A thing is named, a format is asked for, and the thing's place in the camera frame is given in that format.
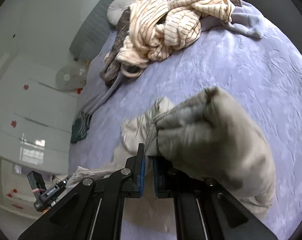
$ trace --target gray cloth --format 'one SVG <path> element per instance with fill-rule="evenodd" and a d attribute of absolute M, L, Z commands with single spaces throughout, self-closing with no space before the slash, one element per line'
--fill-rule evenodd
<path fill-rule="evenodd" d="M 96 169 L 109 163 L 121 141 L 120 125 L 150 109 L 157 98 L 168 97 L 177 105 L 216 85 L 241 104 L 272 149 L 276 198 L 263 222 L 279 240 L 287 240 L 302 220 L 302 56 L 285 34 L 259 15 L 261 39 L 213 27 L 188 48 L 162 62 L 150 63 L 138 79 L 122 84 L 92 115 L 87 138 L 70 146 L 70 171 L 77 166 Z M 111 46 L 109 43 L 100 62 Z M 99 78 L 102 65 L 96 61 L 91 67 L 90 84 L 79 97 L 79 109 L 105 88 Z M 137 202 L 132 199 L 131 207 Z M 176 239 L 168 234 L 172 228 L 160 231 L 127 217 L 125 206 L 121 239 Z"/>
<path fill-rule="evenodd" d="M 145 153 L 165 157 L 192 178 L 215 179 L 260 219 L 272 206 L 271 149 L 260 127 L 219 87 L 206 88 L 149 122 Z"/>
<path fill-rule="evenodd" d="M 251 4 L 241 0 L 231 0 L 235 4 L 235 10 L 232 13 L 232 22 L 225 23 L 223 20 L 213 16 L 206 17 L 201 20 L 202 32 L 208 31 L 213 27 L 224 26 L 234 32 L 244 34 L 253 38 L 261 38 L 263 35 L 263 24 L 261 23 L 263 15 Z M 101 79 L 96 75 L 96 71 L 101 71 L 103 67 L 103 58 L 106 54 L 107 47 L 115 40 L 115 33 L 112 33 L 107 42 L 103 46 L 101 53 L 92 61 L 87 78 L 87 84 L 81 92 L 78 100 L 77 123 L 72 127 L 71 142 L 86 138 L 89 125 L 85 125 L 80 115 L 93 114 L 105 101 L 112 95 L 115 89 L 120 85 L 123 75 L 120 73 L 112 84 L 110 89 L 102 87 Z M 93 94 L 87 94 L 86 91 L 96 91 Z"/>

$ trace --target bed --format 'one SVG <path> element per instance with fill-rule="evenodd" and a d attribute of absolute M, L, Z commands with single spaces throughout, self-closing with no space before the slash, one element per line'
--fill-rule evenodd
<path fill-rule="evenodd" d="M 101 3 L 97 7 L 104 10 L 105 6 Z M 261 26 L 260 39 L 223 26 L 209 28 L 188 48 L 174 52 L 163 62 L 149 64 L 139 78 L 122 83 L 94 112 L 86 139 L 71 145 L 69 170 L 77 166 L 99 168 L 110 162 L 120 143 L 120 124 L 143 114 L 158 97 L 166 96 L 178 104 L 207 86 L 217 85 L 237 99 L 260 125 L 272 148 L 276 198 L 263 223 L 279 240 L 288 239 L 302 220 L 302 56 L 269 20 L 262 17 Z M 100 49 L 90 45 L 92 40 L 77 41 L 81 44 L 77 51 L 76 42 L 70 48 L 75 57 L 92 59 L 78 109 L 97 91 L 106 90 L 99 72 L 116 36 L 111 28 L 109 33 L 101 38 Z M 149 215 L 137 219 L 135 216 L 143 210 Z M 152 204 L 126 201 L 121 239 L 176 239 L 172 221 L 165 222 L 163 215 L 172 211 L 172 203 L 161 200 Z M 154 226 L 152 221 L 161 218 L 165 226 Z"/>

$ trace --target white wall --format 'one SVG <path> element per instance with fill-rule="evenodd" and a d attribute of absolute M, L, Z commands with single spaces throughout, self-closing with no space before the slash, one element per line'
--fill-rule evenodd
<path fill-rule="evenodd" d="M 244 0 L 253 4 L 302 54 L 302 16 L 291 0 Z"/>
<path fill-rule="evenodd" d="M 67 174 L 77 97 L 57 91 L 55 75 L 56 70 L 21 54 L 9 64 L 0 81 L 0 156 Z"/>
<path fill-rule="evenodd" d="M 12 214 L 0 208 L 0 229 L 9 240 L 17 240 L 33 223 L 32 219 Z"/>
<path fill-rule="evenodd" d="M 30 187 L 29 181 L 26 175 L 17 174 L 14 172 L 14 163 L 3 160 L 1 165 L 1 175 L 2 175 L 2 190 L 3 195 L 12 193 L 13 189 L 16 189 L 18 196 L 22 197 L 24 200 L 36 201 L 35 196 Z"/>

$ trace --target clothing pile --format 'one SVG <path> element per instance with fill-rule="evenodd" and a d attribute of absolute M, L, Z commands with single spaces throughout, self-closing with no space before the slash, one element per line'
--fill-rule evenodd
<path fill-rule="evenodd" d="M 195 42 L 201 18 L 214 16 L 228 23 L 234 9 L 230 0 L 135 0 L 120 18 L 101 78 L 110 85 L 120 70 L 126 77 L 138 77 L 150 60 L 165 60 Z M 138 71 L 131 73 L 127 66 Z"/>
<path fill-rule="evenodd" d="M 145 0 L 141 0 L 141 1 L 138 0 L 135 3 L 141 3 L 144 1 Z M 196 32 L 196 30 L 198 30 L 197 28 L 199 28 L 200 26 L 201 29 L 199 30 L 199 32 L 207 32 L 214 27 L 223 26 L 225 29 L 229 30 L 230 33 L 236 32 L 255 39 L 260 39 L 263 37 L 264 17 L 259 12 L 259 10 L 257 10 L 253 5 L 248 4 L 241 0 L 225 0 L 226 2 L 223 2 L 224 0 L 222 0 L 222 3 L 220 4 L 214 4 L 215 1 L 216 0 L 212 0 L 213 4 L 208 3 L 207 5 L 203 5 L 203 6 L 201 5 L 201 3 L 203 2 L 202 0 L 200 2 L 194 2 L 191 5 L 187 5 L 187 7 L 190 9 L 188 10 L 183 9 L 182 11 L 172 15 L 171 18 L 172 26 L 175 26 L 174 29 L 175 32 L 171 32 L 173 28 L 169 26 L 168 31 L 165 32 L 165 30 L 163 30 L 163 34 L 161 34 L 163 35 L 163 39 L 158 39 L 156 34 L 159 33 L 158 31 L 160 30 L 162 31 L 160 27 L 165 26 L 166 18 L 169 18 L 168 15 L 172 13 L 172 11 L 173 12 L 176 11 L 176 9 L 183 8 L 183 6 L 172 9 L 169 13 L 167 13 L 162 18 L 160 18 L 160 20 L 158 20 L 157 24 L 155 24 L 155 27 L 153 29 L 150 28 L 147 29 L 149 31 L 148 34 L 150 36 L 145 36 L 146 34 L 138 32 L 134 34 L 133 37 L 135 38 L 133 39 L 133 41 L 139 44 L 139 46 L 142 49 L 146 49 L 147 51 L 149 50 L 152 51 L 153 49 L 160 50 L 161 46 L 167 48 L 168 49 L 167 51 L 161 49 L 160 50 L 161 54 L 159 54 L 158 56 L 155 53 L 149 53 L 149 55 L 154 56 L 155 58 L 157 58 L 157 60 L 162 60 L 162 57 L 169 56 L 169 53 L 167 52 L 171 52 L 173 49 L 178 49 L 179 47 L 183 47 L 183 46 L 186 47 L 187 45 L 195 41 L 193 40 L 194 37 L 196 38 L 200 37 L 200 34 Z M 223 19 L 208 14 L 210 16 L 202 18 L 199 23 L 197 20 L 194 21 L 196 22 L 196 24 L 192 25 L 194 27 L 194 30 L 192 29 L 193 32 L 189 32 L 189 35 L 191 36 L 190 39 L 183 38 L 186 35 L 188 35 L 187 33 L 184 32 L 187 31 L 188 28 L 191 29 L 191 27 L 189 26 L 191 22 L 188 22 L 190 18 L 187 17 L 187 14 L 185 15 L 185 17 L 183 17 L 182 15 L 184 13 L 194 13 L 192 15 L 198 17 L 199 15 L 197 14 L 197 10 L 192 7 L 198 5 L 199 8 L 205 7 L 208 9 L 208 12 L 210 14 L 217 15 L 217 16 L 220 15 L 221 18 Z M 225 14 L 219 13 L 219 10 L 215 9 L 216 6 L 218 6 L 221 10 L 223 8 L 226 8 Z M 116 30 L 112 32 L 107 42 L 104 44 L 100 54 L 95 59 L 93 59 L 90 64 L 87 84 L 84 87 L 78 99 L 77 114 L 75 116 L 75 120 L 72 126 L 72 135 L 70 140 L 72 144 L 77 143 L 78 141 L 86 138 L 90 128 L 92 114 L 94 114 L 94 112 L 97 111 L 97 109 L 99 109 L 100 106 L 102 106 L 111 97 L 111 95 L 116 91 L 116 89 L 122 83 L 129 81 L 130 78 L 132 77 L 139 76 L 143 72 L 144 70 L 143 68 L 140 68 L 138 66 L 127 66 L 123 62 L 119 62 L 116 59 L 116 57 L 118 56 L 120 50 L 122 50 L 123 52 L 121 54 L 123 57 L 125 57 L 126 52 L 137 55 L 136 58 L 132 58 L 132 59 L 128 58 L 128 60 L 142 59 L 145 60 L 146 62 L 149 61 L 149 59 L 147 58 L 148 54 L 145 55 L 146 58 L 141 57 L 140 55 L 141 50 L 136 50 L 135 45 L 132 48 L 123 47 L 124 40 L 126 38 L 129 39 L 130 37 L 130 32 L 129 32 L 130 18 L 131 18 L 130 8 L 127 8 L 126 10 L 124 10 L 122 16 L 120 17 L 116 26 Z M 181 19 L 181 21 L 179 22 L 180 25 L 179 24 L 175 25 L 174 21 L 179 21 L 179 19 Z M 182 26 L 181 24 L 185 24 L 184 26 L 187 26 L 186 29 L 180 28 L 180 26 Z M 165 35 L 169 37 L 168 42 L 171 42 L 171 44 L 175 44 L 174 46 L 170 47 L 165 44 Z M 157 42 L 154 43 L 157 45 L 155 47 L 144 46 L 144 45 L 142 46 L 141 44 L 143 43 L 141 39 L 144 37 L 147 37 L 147 40 L 150 40 L 148 37 L 154 37 L 152 41 Z"/>

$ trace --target red flower decal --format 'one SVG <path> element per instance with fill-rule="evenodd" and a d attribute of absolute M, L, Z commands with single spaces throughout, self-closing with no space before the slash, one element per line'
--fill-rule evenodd
<path fill-rule="evenodd" d="M 12 126 L 13 128 L 15 128 L 15 127 L 16 127 L 16 121 L 12 121 L 12 122 L 11 122 L 11 126 Z"/>
<path fill-rule="evenodd" d="M 14 206 L 14 207 L 16 207 L 16 208 L 18 208 L 18 209 L 24 209 L 24 207 L 19 206 L 19 205 L 17 205 L 17 204 L 11 204 L 11 205 Z"/>

